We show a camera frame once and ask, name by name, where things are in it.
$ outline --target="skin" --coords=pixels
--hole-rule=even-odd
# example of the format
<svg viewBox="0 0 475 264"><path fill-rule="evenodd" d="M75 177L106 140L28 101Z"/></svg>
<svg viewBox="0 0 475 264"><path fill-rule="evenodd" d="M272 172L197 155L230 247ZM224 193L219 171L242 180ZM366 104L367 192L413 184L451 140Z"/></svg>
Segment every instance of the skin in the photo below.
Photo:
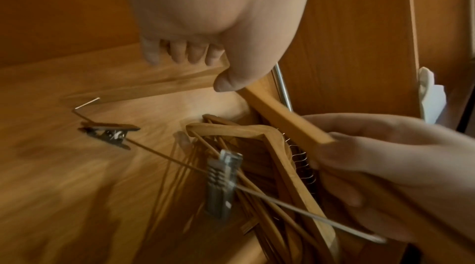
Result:
<svg viewBox="0 0 475 264"><path fill-rule="evenodd" d="M216 91L243 88L263 77L292 41L307 0L130 0L145 59L159 63L160 41L177 63L213 65L224 50L228 70Z"/></svg>
<svg viewBox="0 0 475 264"><path fill-rule="evenodd" d="M338 141L318 147L314 163L385 178L426 211L475 239L475 140L402 116L322 114L307 119ZM325 189L364 227L380 235L414 241L411 231L369 207L358 188L321 172Z"/></svg>

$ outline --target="human hand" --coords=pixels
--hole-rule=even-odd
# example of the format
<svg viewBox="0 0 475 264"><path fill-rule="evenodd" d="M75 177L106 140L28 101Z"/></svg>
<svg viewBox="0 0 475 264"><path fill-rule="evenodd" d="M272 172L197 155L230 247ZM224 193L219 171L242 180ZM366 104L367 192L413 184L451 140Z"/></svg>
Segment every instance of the human hand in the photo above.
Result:
<svg viewBox="0 0 475 264"><path fill-rule="evenodd" d="M212 65L224 51L230 67L214 84L232 91L263 77L295 35L307 0L131 0L145 59L159 62L160 41L173 60Z"/></svg>
<svg viewBox="0 0 475 264"><path fill-rule="evenodd" d="M391 115L306 117L337 140L320 145L317 164L382 177L461 234L475 239L475 140L422 120ZM321 170L324 188L364 227L411 242L402 222L368 206L358 188Z"/></svg>

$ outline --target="wooden panel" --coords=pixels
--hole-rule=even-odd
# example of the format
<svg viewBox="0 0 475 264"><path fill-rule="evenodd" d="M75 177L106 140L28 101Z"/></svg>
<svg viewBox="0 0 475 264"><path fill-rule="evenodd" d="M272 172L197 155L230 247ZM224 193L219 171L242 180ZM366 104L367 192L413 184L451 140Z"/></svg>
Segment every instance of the wooden panel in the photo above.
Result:
<svg viewBox="0 0 475 264"><path fill-rule="evenodd" d="M0 66L138 42L127 0L0 3Z"/></svg>
<svg viewBox="0 0 475 264"><path fill-rule="evenodd" d="M470 66L470 0L414 0L419 64L447 93Z"/></svg>
<svg viewBox="0 0 475 264"><path fill-rule="evenodd" d="M85 136L81 119L59 103L93 86L203 69L150 67L136 46L0 69L0 263L264 263L253 234L240 231L246 220L238 207L225 225L203 212L203 176L133 145L126 151ZM255 122L237 94L212 88L82 113L137 125L130 138L179 160L192 157L182 130L202 114Z"/></svg>
<svg viewBox="0 0 475 264"><path fill-rule="evenodd" d="M279 61L294 109L419 115L410 0L308 0Z"/></svg>

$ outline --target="hand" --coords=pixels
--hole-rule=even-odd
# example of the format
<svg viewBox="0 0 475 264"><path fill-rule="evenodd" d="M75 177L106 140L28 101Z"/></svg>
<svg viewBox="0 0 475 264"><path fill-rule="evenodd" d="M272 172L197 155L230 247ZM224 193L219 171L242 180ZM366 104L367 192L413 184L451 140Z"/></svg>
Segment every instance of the hand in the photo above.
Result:
<svg viewBox="0 0 475 264"><path fill-rule="evenodd" d="M224 50L230 62L216 91L240 89L263 77L295 35L307 0L131 0L145 59L159 62L160 41L173 60L212 65Z"/></svg>
<svg viewBox="0 0 475 264"><path fill-rule="evenodd" d="M307 119L338 140L318 147L318 165L385 178L433 216L475 239L475 140L408 117L323 114ZM358 188L324 171L320 177L362 226L414 241L411 230L391 213L367 206Z"/></svg>

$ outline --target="wooden floor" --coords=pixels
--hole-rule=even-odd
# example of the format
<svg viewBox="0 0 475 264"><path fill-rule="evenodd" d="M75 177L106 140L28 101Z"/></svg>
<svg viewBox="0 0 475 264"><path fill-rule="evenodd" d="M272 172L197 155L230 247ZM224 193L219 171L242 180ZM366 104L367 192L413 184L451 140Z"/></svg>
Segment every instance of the wooden floor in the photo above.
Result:
<svg viewBox="0 0 475 264"><path fill-rule="evenodd" d="M204 69L167 61L149 67L135 45L0 69L0 263L264 263L253 234L240 232L240 209L226 224L204 213L202 175L81 134L81 119L59 102L78 91ZM193 165L204 160L183 133L187 123L205 113L257 122L237 94L212 88L82 113L137 125L131 139Z"/></svg>

